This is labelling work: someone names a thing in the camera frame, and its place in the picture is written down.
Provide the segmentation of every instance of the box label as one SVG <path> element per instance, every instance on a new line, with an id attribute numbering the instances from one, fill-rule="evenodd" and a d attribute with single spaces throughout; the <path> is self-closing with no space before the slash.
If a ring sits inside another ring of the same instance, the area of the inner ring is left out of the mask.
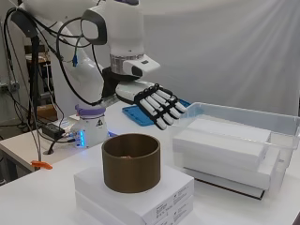
<path id="1" fill-rule="evenodd" d="M 157 207 L 157 219 L 163 218 L 167 214 L 167 208 L 169 208 L 169 205 L 167 202 L 165 202 Z"/>
<path id="2" fill-rule="evenodd" d="M 181 208 L 178 209 L 178 211 L 174 212 L 174 222 L 176 222 L 181 216 L 183 216 L 187 209 L 186 209 L 186 204 L 183 205 Z"/>
<path id="3" fill-rule="evenodd" d="M 174 194 L 173 205 L 177 205 L 187 195 L 188 195 L 188 186 L 185 186 L 181 188 L 176 194 Z"/>

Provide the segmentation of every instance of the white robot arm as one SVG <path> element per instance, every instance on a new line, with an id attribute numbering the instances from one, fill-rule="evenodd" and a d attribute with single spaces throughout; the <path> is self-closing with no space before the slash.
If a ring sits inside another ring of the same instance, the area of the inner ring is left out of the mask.
<path id="1" fill-rule="evenodd" d="M 120 81 L 115 92 L 121 100 L 137 104 L 161 129 L 172 125 L 173 119 L 186 111 L 171 92 L 159 85 L 137 81 L 160 68 L 144 54 L 139 0 L 107 0 L 87 9 L 82 15 L 82 33 L 94 45 L 109 44 L 111 71 L 108 76 Z"/>
<path id="2" fill-rule="evenodd" d="M 137 104 L 160 129 L 172 125 L 173 120 L 186 111 L 171 91 L 159 84 L 140 80 L 142 76 L 159 69 L 160 65 L 144 53 L 143 14 L 139 0 L 23 0 L 22 8 L 36 18 L 51 22 L 80 18 L 77 31 L 67 27 L 72 34 L 81 31 L 93 46 L 109 45 L 111 66 L 100 71 L 104 80 L 102 98 L 117 95 L 126 103 Z M 74 71 L 81 81 L 78 93 L 82 99 L 86 99 L 85 102 L 79 101 L 77 106 L 81 121 L 75 128 L 84 136 L 81 146 L 86 147 L 103 142 L 107 138 L 107 130 L 103 119 L 103 104 L 89 103 L 98 102 L 100 74 L 95 78 L 93 70 L 94 77 L 87 76 L 88 69 L 86 72 L 84 70 L 91 60 L 88 57 L 84 60 L 85 63 L 82 62 Z M 62 60 L 60 63 L 62 68 L 72 74 L 74 68 L 70 63 Z"/>

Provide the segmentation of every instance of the orange clip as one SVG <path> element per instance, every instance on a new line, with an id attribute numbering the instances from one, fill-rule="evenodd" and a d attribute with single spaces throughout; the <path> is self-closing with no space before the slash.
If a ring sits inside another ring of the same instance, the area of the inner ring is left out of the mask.
<path id="1" fill-rule="evenodd" d="M 51 170 L 53 168 L 53 166 L 48 164 L 47 162 L 41 162 L 41 161 L 35 161 L 35 160 L 33 160 L 31 162 L 31 166 L 39 167 L 39 168 L 45 168 L 47 170 Z"/>

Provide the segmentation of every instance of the white box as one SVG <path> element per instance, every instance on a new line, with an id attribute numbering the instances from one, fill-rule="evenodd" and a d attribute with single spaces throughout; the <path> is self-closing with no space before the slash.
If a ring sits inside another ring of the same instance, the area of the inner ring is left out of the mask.
<path id="1" fill-rule="evenodd" d="M 219 122 L 208 119 L 197 119 L 192 122 L 188 128 L 203 130 L 209 133 L 229 135 L 241 139 L 252 140 L 260 143 L 269 141 L 271 131 L 256 127 L 250 127 L 242 124 L 236 124 L 231 121 Z"/>
<path id="2" fill-rule="evenodd" d="M 202 173 L 226 178 L 241 184 L 267 190 L 270 188 L 272 175 L 275 174 L 279 150 L 269 150 L 258 171 L 247 171 L 234 166 L 202 160 L 189 154 L 174 153 L 175 165 Z"/>
<path id="3" fill-rule="evenodd" d="M 225 132 L 224 128 L 227 125 L 223 125 L 224 126 L 220 126 L 222 127 L 220 129 L 222 131 L 220 132 Z M 241 136 L 244 136 L 247 132 L 251 133 L 253 131 L 252 129 L 251 131 L 248 131 L 247 127 L 240 127 L 236 128 L 234 131 L 230 131 L 230 133 L 234 134 L 238 130 L 244 130 L 244 132 L 241 132 L 243 133 Z M 267 139 L 269 139 L 269 134 L 269 132 L 264 132 L 264 135 L 257 135 L 255 138 L 259 139 L 259 137 L 261 137 L 261 140 L 264 138 L 265 141 L 267 141 Z M 205 160 L 215 160 L 217 162 L 252 171 L 258 170 L 267 150 L 261 142 L 245 142 L 242 139 L 238 140 L 225 135 L 216 135 L 215 133 L 206 133 L 193 129 L 187 129 L 180 132 L 174 136 L 172 142 L 174 152 L 189 153 L 194 157 L 199 157 Z"/>
<path id="4" fill-rule="evenodd" d="M 93 218 L 96 218 L 102 224 L 109 225 L 127 225 L 114 215 L 108 213 L 93 201 L 87 199 L 79 192 L 75 192 L 76 204 Z M 187 200 L 178 204 L 173 210 L 169 210 L 168 214 L 155 225 L 176 225 L 184 219 L 193 210 L 194 196 L 190 196 Z"/>
<path id="5" fill-rule="evenodd" d="M 194 193 L 194 178 L 163 166 L 160 182 L 143 193 L 123 194 L 104 184 L 101 168 L 75 174 L 75 189 L 128 225 L 153 225 Z"/>

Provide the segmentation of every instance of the robotic hand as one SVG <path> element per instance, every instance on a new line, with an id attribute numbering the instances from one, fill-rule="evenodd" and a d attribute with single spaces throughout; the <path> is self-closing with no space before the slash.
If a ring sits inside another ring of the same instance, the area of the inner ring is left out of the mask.
<path id="1" fill-rule="evenodd" d="M 173 124 L 173 119 L 179 119 L 186 108 L 179 103 L 178 98 L 159 84 L 150 82 L 120 82 L 116 87 L 117 96 L 139 108 L 160 129 L 166 129 Z"/>
<path id="2" fill-rule="evenodd" d="M 186 112 L 171 91 L 139 80 L 160 68 L 159 63 L 144 54 L 139 0 L 106 0 L 86 10 L 82 33 L 93 45 L 108 43 L 111 49 L 111 67 L 102 70 L 103 98 L 116 93 L 122 101 L 137 104 L 160 129 L 166 129 Z"/>

